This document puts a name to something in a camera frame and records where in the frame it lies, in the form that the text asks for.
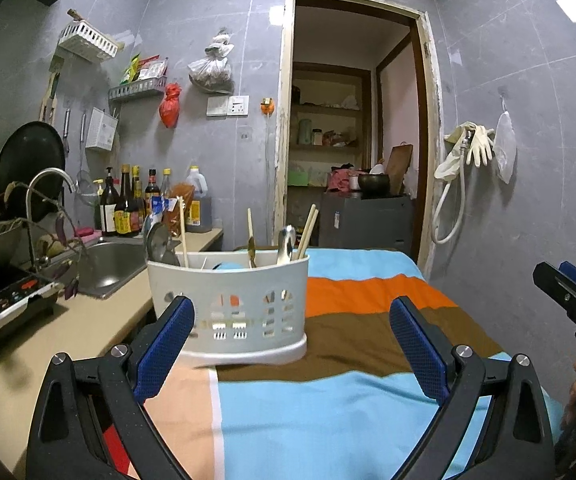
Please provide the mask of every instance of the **kitchen counter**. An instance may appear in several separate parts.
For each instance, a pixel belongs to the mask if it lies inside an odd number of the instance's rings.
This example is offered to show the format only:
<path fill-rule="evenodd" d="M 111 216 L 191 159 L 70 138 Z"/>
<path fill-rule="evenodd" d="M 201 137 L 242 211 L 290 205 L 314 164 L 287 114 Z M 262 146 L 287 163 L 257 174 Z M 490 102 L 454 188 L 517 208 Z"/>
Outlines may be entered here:
<path fill-rule="evenodd" d="M 222 234 L 222 229 L 188 233 L 188 251 L 205 251 Z M 143 270 L 106 300 L 81 294 L 59 299 L 53 316 L 30 322 L 0 348 L 0 459 L 17 478 L 24 477 L 30 424 L 50 358 L 56 352 L 74 360 L 102 355 L 151 307 L 148 271 Z"/>

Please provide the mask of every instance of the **gray tile wall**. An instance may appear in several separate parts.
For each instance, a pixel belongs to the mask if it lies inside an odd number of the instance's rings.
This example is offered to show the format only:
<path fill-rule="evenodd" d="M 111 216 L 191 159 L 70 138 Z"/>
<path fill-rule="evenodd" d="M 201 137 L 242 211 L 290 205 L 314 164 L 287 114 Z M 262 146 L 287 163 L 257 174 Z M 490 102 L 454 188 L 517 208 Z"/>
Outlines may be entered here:
<path fill-rule="evenodd" d="M 22 124 L 35 121 L 48 85 L 48 67 L 58 35 L 71 21 L 66 12 L 75 8 L 101 31 L 121 35 L 127 43 L 138 36 L 138 28 L 148 0 L 59 0 L 46 7 L 35 0 L 4 0 L 0 6 L 0 149 Z M 129 45 L 116 59 L 93 65 L 69 55 L 62 70 L 56 97 L 55 128 L 63 128 L 64 110 L 72 108 L 70 154 L 66 170 L 76 177 L 79 170 L 79 131 L 81 115 L 92 106 L 108 108 L 107 91 L 115 86 L 130 59 Z M 84 154 L 83 168 L 91 168 L 94 178 L 103 176 L 109 157 Z M 66 194 L 66 206 L 82 222 L 92 224 L 92 211 Z"/>
<path fill-rule="evenodd" d="M 434 0 L 394 1 L 429 13 L 447 59 Z M 177 80 L 183 88 L 181 116 L 174 130 L 166 130 L 159 120 L 158 100 L 124 105 L 121 158 L 159 170 L 169 166 L 178 180 L 184 178 L 191 163 L 199 164 L 212 191 L 214 215 L 225 230 L 225 249 L 247 242 L 248 207 L 253 211 L 255 238 L 266 243 L 268 237 L 274 201 L 274 182 L 268 175 L 273 174 L 276 117 L 267 123 L 258 106 L 262 97 L 277 97 L 281 27 L 270 25 L 269 11 L 284 2 L 151 0 L 140 30 L 144 55 L 169 57 L 169 79 Z M 203 56 L 203 49 L 219 27 L 231 30 L 235 44 L 229 56 L 235 92 L 250 95 L 245 118 L 207 119 L 207 95 L 188 80 L 187 64 Z M 447 120 L 453 123 L 454 104 L 450 110 Z"/>
<path fill-rule="evenodd" d="M 463 121 L 494 128 L 503 94 L 518 154 L 508 186 L 491 171 L 466 170 L 463 229 L 438 249 L 431 283 L 508 353 L 530 355 L 542 385 L 564 401 L 575 327 L 531 274 L 542 260 L 576 265 L 576 23 L 556 0 L 436 2 L 448 45 L 440 52 L 444 100 L 449 108 L 452 79 L 456 106 L 446 130 Z"/>

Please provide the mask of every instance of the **shower hose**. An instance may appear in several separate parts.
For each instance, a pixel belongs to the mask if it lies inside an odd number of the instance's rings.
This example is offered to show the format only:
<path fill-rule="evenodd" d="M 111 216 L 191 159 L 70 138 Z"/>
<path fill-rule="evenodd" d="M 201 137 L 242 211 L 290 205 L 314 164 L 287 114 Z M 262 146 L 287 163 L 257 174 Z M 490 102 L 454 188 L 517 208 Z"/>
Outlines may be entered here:
<path fill-rule="evenodd" d="M 447 182 L 444 186 L 444 192 L 442 193 L 442 197 L 439 199 L 439 203 L 437 204 L 437 209 L 434 211 L 433 216 L 433 228 L 430 231 L 431 238 L 433 242 L 437 245 L 446 244 L 452 237 L 457 233 L 459 227 L 462 225 L 463 220 L 463 212 L 466 208 L 466 177 L 463 171 L 463 160 L 466 156 L 466 151 L 468 150 L 468 145 L 470 143 L 470 138 L 466 138 L 462 142 L 462 146 L 460 148 L 460 156 L 459 156 L 459 178 L 461 183 L 461 190 L 462 190 L 462 201 L 459 206 L 459 215 L 457 216 L 457 221 L 454 223 L 454 227 L 452 231 L 447 235 L 446 238 L 439 239 L 437 235 L 437 231 L 439 231 L 439 213 L 442 210 L 442 206 L 444 205 L 444 201 L 446 200 L 446 196 L 448 195 L 448 191 L 450 190 L 451 182 Z"/>

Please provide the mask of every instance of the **rubber glove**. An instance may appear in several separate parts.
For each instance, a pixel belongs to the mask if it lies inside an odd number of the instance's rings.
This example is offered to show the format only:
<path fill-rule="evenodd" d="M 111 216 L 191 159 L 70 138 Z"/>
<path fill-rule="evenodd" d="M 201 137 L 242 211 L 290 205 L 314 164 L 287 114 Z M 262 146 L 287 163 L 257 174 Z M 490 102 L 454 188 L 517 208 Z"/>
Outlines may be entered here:
<path fill-rule="evenodd" d="M 488 134 L 493 132 L 494 130 L 487 130 L 481 125 L 475 127 L 475 135 L 470 142 L 466 164 L 470 164 L 474 158 L 476 168 L 481 165 L 481 162 L 484 163 L 484 166 L 488 165 L 488 161 L 492 160 L 492 140 L 490 140 Z"/>
<path fill-rule="evenodd" d="M 437 169 L 434 171 L 434 177 L 439 180 L 450 182 L 454 180 L 459 174 L 459 160 L 461 156 L 463 138 L 466 136 L 467 128 L 474 128 L 477 125 L 474 123 L 466 122 L 457 126 L 452 133 L 444 136 L 446 142 L 454 144 L 450 153 Z"/>

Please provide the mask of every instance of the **stainless steel sink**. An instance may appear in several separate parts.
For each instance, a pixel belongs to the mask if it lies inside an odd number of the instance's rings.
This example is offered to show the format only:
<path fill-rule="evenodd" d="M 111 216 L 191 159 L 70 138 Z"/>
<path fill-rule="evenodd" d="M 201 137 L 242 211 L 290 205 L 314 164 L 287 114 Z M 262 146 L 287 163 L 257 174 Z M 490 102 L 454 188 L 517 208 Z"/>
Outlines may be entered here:
<path fill-rule="evenodd" d="M 104 300 L 146 268 L 145 248 L 139 238 L 98 238 L 86 247 L 88 257 L 82 257 L 78 266 L 79 293 L 86 296 Z M 53 260 L 46 272 L 67 257 Z"/>

